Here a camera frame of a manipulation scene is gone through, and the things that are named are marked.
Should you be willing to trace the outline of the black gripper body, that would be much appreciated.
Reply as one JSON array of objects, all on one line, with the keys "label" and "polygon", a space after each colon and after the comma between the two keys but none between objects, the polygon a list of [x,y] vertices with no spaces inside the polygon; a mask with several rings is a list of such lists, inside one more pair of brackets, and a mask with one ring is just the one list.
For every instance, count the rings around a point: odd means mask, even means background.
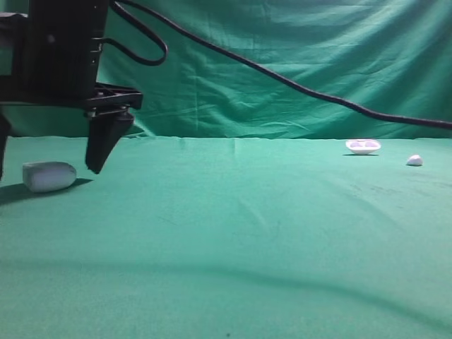
[{"label": "black gripper body", "polygon": [[29,1],[28,13],[1,13],[1,46],[12,51],[1,102],[139,109],[140,92],[97,81],[108,9],[108,1]]}]

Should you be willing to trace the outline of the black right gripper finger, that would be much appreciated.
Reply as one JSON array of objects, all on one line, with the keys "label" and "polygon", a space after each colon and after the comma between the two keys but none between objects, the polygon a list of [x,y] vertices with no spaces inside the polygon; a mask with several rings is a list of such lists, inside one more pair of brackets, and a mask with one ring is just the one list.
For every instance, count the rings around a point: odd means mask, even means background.
[{"label": "black right gripper finger", "polygon": [[85,164],[91,172],[99,174],[119,139],[133,126],[134,116],[128,107],[115,107],[94,113],[88,121]]}]

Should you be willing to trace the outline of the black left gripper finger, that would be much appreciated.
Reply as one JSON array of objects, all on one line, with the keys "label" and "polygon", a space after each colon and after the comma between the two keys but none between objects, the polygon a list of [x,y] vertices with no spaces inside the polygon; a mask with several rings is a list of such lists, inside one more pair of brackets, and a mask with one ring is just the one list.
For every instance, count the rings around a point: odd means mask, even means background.
[{"label": "black left gripper finger", "polygon": [[3,114],[0,114],[0,178],[4,173],[4,155],[11,125]]}]

